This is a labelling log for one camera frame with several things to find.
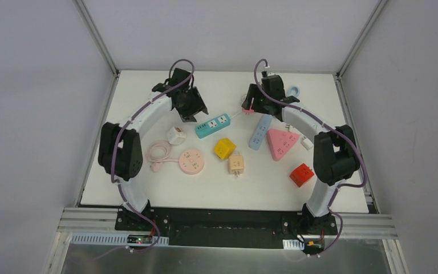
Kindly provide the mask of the teal power strip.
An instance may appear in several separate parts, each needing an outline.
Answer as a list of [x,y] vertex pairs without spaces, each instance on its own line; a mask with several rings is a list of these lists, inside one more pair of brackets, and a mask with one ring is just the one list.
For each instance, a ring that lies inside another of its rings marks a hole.
[[231,124],[231,118],[227,114],[217,116],[207,122],[201,123],[195,128],[195,133],[199,139],[203,139]]

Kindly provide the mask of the white tiger cube socket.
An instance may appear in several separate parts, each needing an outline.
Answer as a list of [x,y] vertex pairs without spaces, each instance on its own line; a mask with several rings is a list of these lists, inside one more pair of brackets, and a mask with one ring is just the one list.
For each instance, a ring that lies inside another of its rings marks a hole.
[[185,132],[176,126],[172,126],[166,133],[167,141],[170,145],[177,146],[186,140]]

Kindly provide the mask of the pink plug adapter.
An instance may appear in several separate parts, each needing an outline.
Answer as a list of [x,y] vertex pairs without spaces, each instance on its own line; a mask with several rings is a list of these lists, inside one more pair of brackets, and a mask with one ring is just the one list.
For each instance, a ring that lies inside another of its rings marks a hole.
[[255,111],[254,111],[252,108],[250,108],[250,109],[245,109],[245,108],[243,108],[243,109],[242,109],[242,112],[243,112],[244,114],[252,114],[252,113],[255,113]]

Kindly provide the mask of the yellow cube socket adapter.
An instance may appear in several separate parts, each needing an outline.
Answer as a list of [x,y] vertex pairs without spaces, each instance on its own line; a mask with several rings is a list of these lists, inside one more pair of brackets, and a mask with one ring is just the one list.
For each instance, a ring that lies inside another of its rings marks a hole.
[[235,151],[236,147],[237,146],[229,138],[222,138],[216,143],[213,152],[219,159],[224,160]]

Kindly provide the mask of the pink triangular power socket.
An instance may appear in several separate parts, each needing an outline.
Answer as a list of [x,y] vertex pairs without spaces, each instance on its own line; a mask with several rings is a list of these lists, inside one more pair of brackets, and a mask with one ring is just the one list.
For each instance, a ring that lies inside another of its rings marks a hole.
[[266,133],[266,139],[273,160],[276,162],[281,160],[299,141],[299,137],[299,134],[293,132],[269,129]]

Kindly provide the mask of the white USB charger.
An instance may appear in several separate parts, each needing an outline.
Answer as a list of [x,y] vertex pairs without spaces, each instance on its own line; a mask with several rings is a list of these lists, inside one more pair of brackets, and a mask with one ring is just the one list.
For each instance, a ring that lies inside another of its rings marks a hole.
[[312,141],[310,141],[308,138],[304,137],[301,139],[301,145],[308,151],[313,149],[314,144]]

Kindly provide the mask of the beige cube socket adapter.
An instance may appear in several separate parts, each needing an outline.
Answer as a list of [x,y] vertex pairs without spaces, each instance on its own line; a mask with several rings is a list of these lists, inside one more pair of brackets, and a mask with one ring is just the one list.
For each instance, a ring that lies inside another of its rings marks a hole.
[[236,177],[244,173],[244,157],[242,155],[231,155],[228,158],[228,171]]

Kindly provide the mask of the red cube socket adapter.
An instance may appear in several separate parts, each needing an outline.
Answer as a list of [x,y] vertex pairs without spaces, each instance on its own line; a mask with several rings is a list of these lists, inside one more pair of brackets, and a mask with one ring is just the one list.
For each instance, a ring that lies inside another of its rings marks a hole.
[[302,163],[290,173],[289,178],[295,183],[297,187],[302,187],[313,176],[313,170],[307,164]]

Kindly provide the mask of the round pink socket base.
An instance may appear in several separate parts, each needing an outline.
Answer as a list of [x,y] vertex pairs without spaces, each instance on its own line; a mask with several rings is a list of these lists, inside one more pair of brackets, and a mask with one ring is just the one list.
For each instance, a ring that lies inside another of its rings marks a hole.
[[197,149],[188,149],[178,159],[180,170],[187,175],[196,175],[205,167],[204,155]]

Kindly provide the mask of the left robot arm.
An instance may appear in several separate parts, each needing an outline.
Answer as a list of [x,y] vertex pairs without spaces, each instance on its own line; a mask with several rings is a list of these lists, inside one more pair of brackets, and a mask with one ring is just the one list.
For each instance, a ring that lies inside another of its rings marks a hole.
[[98,163],[110,175],[111,182],[118,186],[123,205],[132,211],[129,223],[138,231],[150,226],[151,215],[143,210],[149,200],[141,195],[141,201],[136,202],[126,187],[144,163],[142,137],[173,110],[184,123],[196,122],[198,113],[208,112],[194,86],[193,72],[174,68],[165,81],[152,88],[148,100],[136,112],[119,123],[106,122],[101,128]]

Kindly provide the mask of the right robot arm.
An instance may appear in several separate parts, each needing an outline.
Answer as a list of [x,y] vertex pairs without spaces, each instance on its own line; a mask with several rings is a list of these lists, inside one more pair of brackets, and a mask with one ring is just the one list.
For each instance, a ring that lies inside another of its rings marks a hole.
[[300,227],[309,234],[317,233],[331,216],[329,207],[336,188],[360,168],[353,129],[346,124],[333,127],[308,110],[298,98],[286,96],[283,80],[275,74],[249,85],[242,108],[288,123],[313,142],[317,181],[301,210]]

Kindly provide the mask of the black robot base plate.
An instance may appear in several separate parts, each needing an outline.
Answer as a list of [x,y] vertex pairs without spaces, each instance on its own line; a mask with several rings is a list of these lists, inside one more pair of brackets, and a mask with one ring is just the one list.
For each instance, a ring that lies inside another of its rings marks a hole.
[[169,245],[280,249],[284,240],[320,239],[338,233],[333,216],[313,218],[298,211],[249,211],[146,206],[142,219],[121,207],[117,231],[144,232]]

